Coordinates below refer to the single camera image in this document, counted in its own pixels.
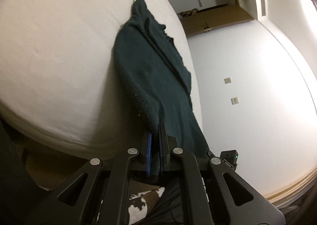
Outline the dark green garment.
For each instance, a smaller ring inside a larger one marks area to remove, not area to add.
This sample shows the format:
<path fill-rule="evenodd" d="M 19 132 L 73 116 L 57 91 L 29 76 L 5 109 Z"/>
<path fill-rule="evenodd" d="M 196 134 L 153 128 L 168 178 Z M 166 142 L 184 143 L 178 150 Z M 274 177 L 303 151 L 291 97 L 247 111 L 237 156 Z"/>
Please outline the dark green garment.
<path fill-rule="evenodd" d="M 143 132 L 148 134 L 147 174 L 162 170 L 159 127 L 178 145 L 199 158 L 209 150 L 193 113 L 191 73 L 184 66 L 173 38 L 165 33 L 145 0 L 135 0 L 132 16 L 116 36 L 113 57 Z"/>

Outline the brown white patterned cloth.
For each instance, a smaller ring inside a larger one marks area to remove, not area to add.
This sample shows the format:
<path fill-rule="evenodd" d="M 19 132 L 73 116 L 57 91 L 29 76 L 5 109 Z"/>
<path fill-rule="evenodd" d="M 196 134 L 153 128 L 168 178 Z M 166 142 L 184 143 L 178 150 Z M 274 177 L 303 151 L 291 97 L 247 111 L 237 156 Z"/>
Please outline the brown white patterned cloth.
<path fill-rule="evenodd" d="M 128 224 L 138 224 L 153 210 L 165 191 L 159 187 L 150 191 L 143 191 L 130 195 L 128 203 Z"/>

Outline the brown wooden door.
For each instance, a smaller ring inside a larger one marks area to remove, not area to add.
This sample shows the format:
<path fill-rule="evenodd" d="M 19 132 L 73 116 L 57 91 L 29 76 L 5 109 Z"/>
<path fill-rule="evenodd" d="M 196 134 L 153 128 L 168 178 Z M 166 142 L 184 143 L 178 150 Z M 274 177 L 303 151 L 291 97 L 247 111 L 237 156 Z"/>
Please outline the brown wooden door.
<path fill-rule="evenodd" d="M 238 5 L 219 7 L 182 18 L 183 29 L 187 37 L 205 33 L 214 29 L 253 21 L 254 18 Z"/>

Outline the person in doorway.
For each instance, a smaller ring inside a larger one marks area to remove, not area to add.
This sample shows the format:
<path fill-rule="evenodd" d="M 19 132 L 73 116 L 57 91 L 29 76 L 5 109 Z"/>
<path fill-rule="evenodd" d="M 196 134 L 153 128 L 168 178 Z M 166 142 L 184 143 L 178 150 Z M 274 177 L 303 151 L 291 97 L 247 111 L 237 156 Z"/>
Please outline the person in doorway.
<path fill-rule="evenodd" d="M 192 9 L 192 10 L 180 12 L 180 13 L 178 13 L 178 15 L 181 16 L 182 18 L 186 18 L 188 16 L 192 16 L 194 14 L 197 14 L 198 12 L 199 12 L 198 9 Z"/>

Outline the white bed mattress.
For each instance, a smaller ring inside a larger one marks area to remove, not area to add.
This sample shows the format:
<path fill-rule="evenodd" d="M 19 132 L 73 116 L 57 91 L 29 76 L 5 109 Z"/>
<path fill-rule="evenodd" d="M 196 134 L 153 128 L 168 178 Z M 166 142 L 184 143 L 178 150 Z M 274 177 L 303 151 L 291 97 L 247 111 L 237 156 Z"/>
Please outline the white bed mattress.
<path fill-rule="evenodd" d="M 1 0 L 1 116 L 47 147 L 111 158 L 139 136 L 113 64 L 135 0 Z M 187 70 L 187 39 L 168 0 L 145 0 Z"/>

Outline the lower wall socket plate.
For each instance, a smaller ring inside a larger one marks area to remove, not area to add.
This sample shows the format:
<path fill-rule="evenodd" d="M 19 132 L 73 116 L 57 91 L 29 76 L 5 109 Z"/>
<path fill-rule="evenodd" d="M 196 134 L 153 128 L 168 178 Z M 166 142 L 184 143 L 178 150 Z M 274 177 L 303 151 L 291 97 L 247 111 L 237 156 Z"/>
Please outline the lower wall socket plate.
<path fill-rule="evenodd" d="M 238 98 L 237 97 L 233 97 L 233 98 L 231 98 L 231 102 L 232 102 L 232 104 L 238 104 Z"/>

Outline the upper wall switch plate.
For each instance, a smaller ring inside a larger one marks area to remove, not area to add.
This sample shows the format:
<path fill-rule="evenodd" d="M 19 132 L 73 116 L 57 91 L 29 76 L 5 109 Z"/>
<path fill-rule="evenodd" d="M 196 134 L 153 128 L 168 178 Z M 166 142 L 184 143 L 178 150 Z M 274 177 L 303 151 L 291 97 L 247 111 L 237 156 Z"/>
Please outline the upper wall switch plate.
<path fill-rule="evenodd" d="M 225 78 L 224 81 L 225 81 L 225 84 L 231 83 L 231 79 L 230 78 Z"/>

